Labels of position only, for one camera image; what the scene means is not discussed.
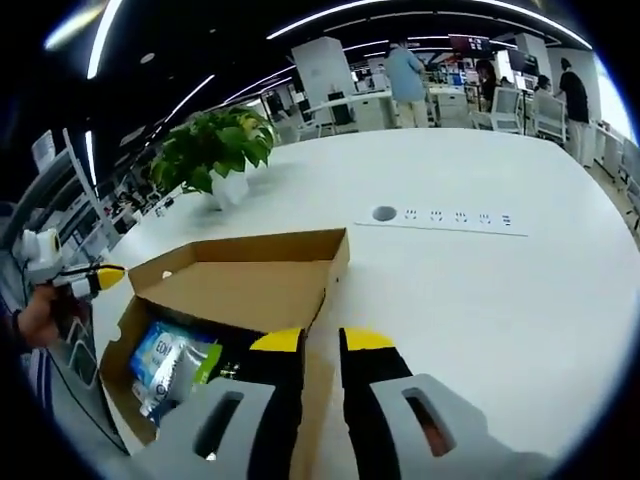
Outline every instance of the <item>person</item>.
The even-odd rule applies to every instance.
[[[584,135],[589,124],[589,105],[587,91],[580,77],[571,70],[571,63],[566,58],[560,59],[562,76],[560,89],[554,95],[558,97],[564,93],[567,104],[567,131],[569,144],[567,151],[580,164],[584,164]]]
[[[480,93],[485,101],[485,108],[483,110],[490,112],[491,106],[493,105],[493,95],[498,86],[496,70],[489,60],[482,59],[476,62],[476,72],[478,72],[480,79]]]
[[[546,75],[538,76],[538,84],[533,89],[533,93],[551,93],[551,80]]]
[[[392,41],[384,66],[391,83],[391,95],[398,103],[400,126],[429,127],[426,89],[422,82],[424,65],[407,49],[406,42]]]
[[[14,421],[20,425],[11,430],[5,459],[24,459],[25,445],[31,445],[37,438],[47,446],[50,457],[46,462],[29,462],[24,467],[29,475],[40,478],[64,472],[77,478],[102,478],[42,408],[34,394],[34,385],[25,374],[22,360],[27,355],[22,354],[51,346],[58,339],[58,327],[52,317],[52,302],[56,299],[57,292],[52,286],[38,286],[22,311],[8,312],[0,302],[0,322],[3,323],[0,325],[0,364],[3,387],[10,392],[4,397],[2,411],[5,423]]]
[[[51,302],[57,298],[56,289],[42,285],[36,287],[24,310],[12,314],[0,306],[0,315],[10,332],[13,345],[19,354],[34,348],[44,348],[58,339],[58,327],[51,316]]]

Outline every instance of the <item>white table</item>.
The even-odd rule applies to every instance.
[[[414,373],[480,409],[509,448],[561,458],[581,441],[632,349],[640,255],[567,153],[519,135],[407,129],[278,147],[270,165],[251,172],[250,197],[236,211],[209,214],[202,196],[180,196],[165,217],[133,227],[111,260],[134,267],[199,239],[347,226],[349,272],[322,326],[335,335],[327,355],[336,365],[335,329],[370,327],[393,338]],[[389,203],[508,211],[529,236],[354,225]],[[125,279],[95,300],[99,357],[131,295]],[[356,478],[338,382],[317,478]]]
[[[464,90],[460,87],[451,87],[448,85],[433,85],[429,86],[429,93],[432,95],[465,95]],[[358,100],[379,100],[391,98],[391,90],[384,90],[382,92],[361,93],[357,95],[349,95],[344,98],[338,98],[336,100],[328,100],[322,102],[315,107],[311,107],[305,111],[305,113],[313,113],[324,108],[337,107],[338,105],[347,105],[349,103],[357,102]]]

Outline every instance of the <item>blue package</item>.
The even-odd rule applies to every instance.
[[[210,335],[190,332],[176,325],[154,321],[129,361],[133,374],[145,388],[150,388],[156,370],[178,338],[184,338],[188,342],[204,343],[214,343],[215,340]]]

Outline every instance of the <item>white robot part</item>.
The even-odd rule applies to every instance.
[[[25,230],[22,235],[22,251],[27,258],[26,274],[35,285],[55,278],[64,268],[60,240],[55,228],[40,233]]]
[[[90,297],[92,294],[91,285],[86,278],[75,280],[70,285],[73,296],[76,298]]]

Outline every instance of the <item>window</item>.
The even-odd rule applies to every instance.
[[[602,119],[620,132],[621,135],[629,138],[637,145],[633,125],[622,98],[616,89],[606,67],[596,56],[596,72],[598,74],[598,88],[600,89],[600,109]]]

